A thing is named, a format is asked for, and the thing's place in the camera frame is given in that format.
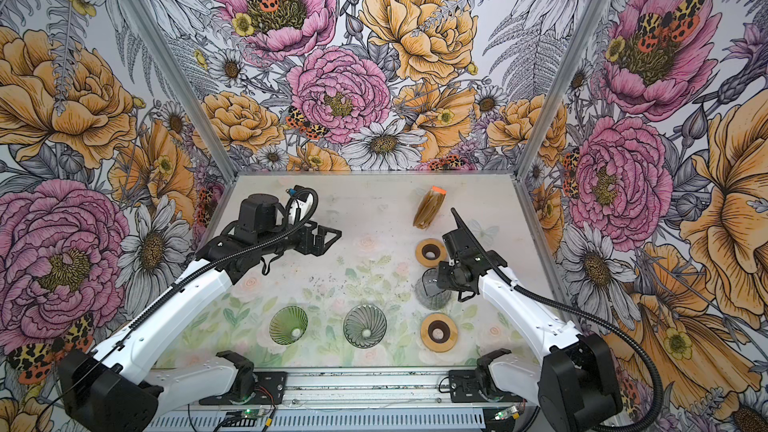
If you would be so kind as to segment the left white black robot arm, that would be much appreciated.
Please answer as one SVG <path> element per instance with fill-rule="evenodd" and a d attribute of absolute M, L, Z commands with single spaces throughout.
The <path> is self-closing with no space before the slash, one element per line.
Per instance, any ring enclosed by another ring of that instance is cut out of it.
<path fill-rule="evenodd" d="M 252 361 L 233 351 L 167 378 L 152 378 L 157 359 L 212 302 L 256 266 L 269 272 L 286 252 L 320 257 L 340 239 L 313 221 L 318 193 L 296 185 L 282 203 L 256 193 L 197 253 L 171 285 L 110 338 L 73 350 L 59 365 L 67 416 L 89 431 L 142 431 L 158 415 L 208 397 L 246 403 L 257 390 Z"/>

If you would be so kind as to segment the grey glass dripper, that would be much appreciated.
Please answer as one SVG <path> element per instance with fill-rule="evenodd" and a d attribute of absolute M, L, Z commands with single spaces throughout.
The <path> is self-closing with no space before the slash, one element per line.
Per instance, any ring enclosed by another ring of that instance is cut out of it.
<path fill-rule="evenodd" d="M 369 349 L 378 345 L 387 332 L 384 312 L 373 304 L 353 307 L 343 322 L 343 333 L 347 342 L 358 349 Z"/>

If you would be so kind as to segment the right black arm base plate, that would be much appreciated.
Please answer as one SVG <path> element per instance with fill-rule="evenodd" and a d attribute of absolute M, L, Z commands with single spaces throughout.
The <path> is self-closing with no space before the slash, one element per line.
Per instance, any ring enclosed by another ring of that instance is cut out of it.
<path fill-rule="evenodd" d="M 452 403 L 511 403 L 520 400 L 519 396 L 498 389 L 490 375 L 479 368 L 450 370 L 448 388 Z"/>

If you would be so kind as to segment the brown coffee filter stack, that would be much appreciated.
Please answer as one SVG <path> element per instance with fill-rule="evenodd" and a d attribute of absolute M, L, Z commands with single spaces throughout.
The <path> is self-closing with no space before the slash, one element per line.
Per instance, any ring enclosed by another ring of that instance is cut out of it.
<path fill-rule="evenodd" d="M 421 230 L 429 228 L 440 211 L 446 195 L 447 192 L 443 188 L 432 186 L 422 198 L 412 225 Z"/>

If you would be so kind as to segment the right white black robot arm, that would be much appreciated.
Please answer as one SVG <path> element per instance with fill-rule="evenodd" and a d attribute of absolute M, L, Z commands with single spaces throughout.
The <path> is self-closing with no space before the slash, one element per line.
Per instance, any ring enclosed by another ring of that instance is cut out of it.
<path fill-rule="evenodd" d="M 556 314 L 561 302 L 521 285 L 508 263 L 486 250 L 461 216 L 443 235 L 448 258 L 437 267 L 437 286 L 454 291 L 461 302 L 480 297 L 500 312 L 535 354 L 529 366 L 498 350 L 483 369 L 493 391 L 509 392 L 539 407 L 556 431 L 588 431 L 622 410 L 608 346 L 588 338 Z"/>

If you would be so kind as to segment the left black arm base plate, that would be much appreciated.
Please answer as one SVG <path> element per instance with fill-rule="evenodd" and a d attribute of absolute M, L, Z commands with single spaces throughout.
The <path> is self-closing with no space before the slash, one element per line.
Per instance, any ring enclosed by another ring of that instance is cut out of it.
<path fill-rule="evenodd" d="M 249 378 L 236 378 L 232 388 L 221 395 L 200 399 L 206 406 L 280 405 L 286 391 L 288 374 L 281 371 L 256 371 Z"/>

